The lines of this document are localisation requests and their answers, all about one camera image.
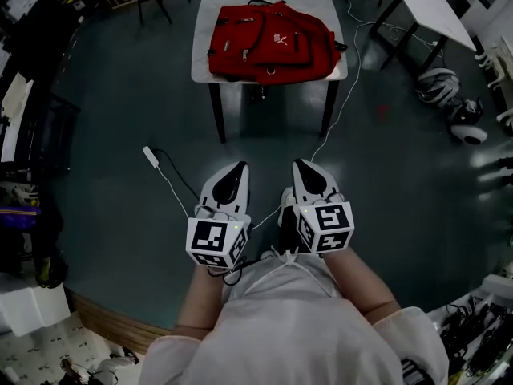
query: forearm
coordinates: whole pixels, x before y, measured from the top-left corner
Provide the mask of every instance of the forearm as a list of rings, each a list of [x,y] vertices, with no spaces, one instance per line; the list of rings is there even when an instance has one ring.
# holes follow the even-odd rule
[[[174,330],[212,330],[221,312],[222,291],[223,278],[211,277],[206,267],[197,266]]]
[[[351,249],[324,254],[339,290],[370,323],[401,307],[385,282]]]

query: white table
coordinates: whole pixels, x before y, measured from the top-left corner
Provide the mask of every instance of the white table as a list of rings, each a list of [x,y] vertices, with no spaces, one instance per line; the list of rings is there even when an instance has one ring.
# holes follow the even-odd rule
[[[194,40],[192,43],[191,77],[197,83],[207,83],[210,89],[212,107],[216,118],[217,131],[221,143],[226,142],[224,135],[223,109],[220,99],[219,83],[230,83],[226,79],[213,75],[208,70],[207,52],[210,47],[212,33],[216,24],[219,10],[222,6],[241,6],[248,4],[250,0],[201,0],[200,9],[196,19]],[[335,39],[343,43],[342,30],[338,21],[337,12],[332,0],[285,0],[294,10],[311,14],[322,20],[324,24],[335,33]],[[347,62],[345,54],[338,61],[333,73],[325,78],[329,81],[328,95],[325,104],[325,114],[322,120],[321,135],[324,136],[331,119],[335,97],[337,96],[338,82],[347,77]]]
[[[394,0],[372,26],[370,29],[371,34],[381,37],[381,35],[378,34],[378,28],[385,22],[401,2],[406,4],[406,7],[414,17],[415,23],[406,32],[396,47],[392,46],[382,37],[382,41],[389,48],[391,47],[390,55],[382,64],[382,69],[384,69],[394,56],[404,48],[408,40],[420,26],[436,31],[441,34],[442,37],[439,39],[438,44],[434,47],[433,51],[431,51],[427,60],[423,65],[421,65],[419,74],[429,68],[448,39],[452,39],[472,51],[475,51],[475,46],[471,37],[468,35],[465,27],[463,27],[458,16],[449,6],[447,0]]]

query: white shirt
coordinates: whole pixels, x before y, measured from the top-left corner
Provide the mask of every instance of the white shirt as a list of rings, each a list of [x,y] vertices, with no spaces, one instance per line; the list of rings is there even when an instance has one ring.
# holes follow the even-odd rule
[[[168,336],[150,346],[140,385],[403,385],[420,376],[403,378],[407,359],[435,384],[447,383],[444,346],[419,308],[371,326],[318,256],[256,263],[223,296],[216,327],[203,341]]]

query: backpack logo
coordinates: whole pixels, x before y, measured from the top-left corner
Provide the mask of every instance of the backpack logo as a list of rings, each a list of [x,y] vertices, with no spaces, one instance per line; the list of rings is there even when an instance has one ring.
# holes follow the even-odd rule
[[[288,46],[288,44],[284,41],[286,38],[287,36],[280,38],[279,34],[274,33],[274,44],[284,43],[286,46]]]

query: red backpack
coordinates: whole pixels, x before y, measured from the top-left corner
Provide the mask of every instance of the red backpack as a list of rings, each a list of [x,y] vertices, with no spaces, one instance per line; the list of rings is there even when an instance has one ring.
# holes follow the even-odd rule
[[[337,49],[344,50],[343,46],[321,20],[284,2],[223,6],[208,50],[208,67],[228,81],[302,83],[330,75],[341,58]]]

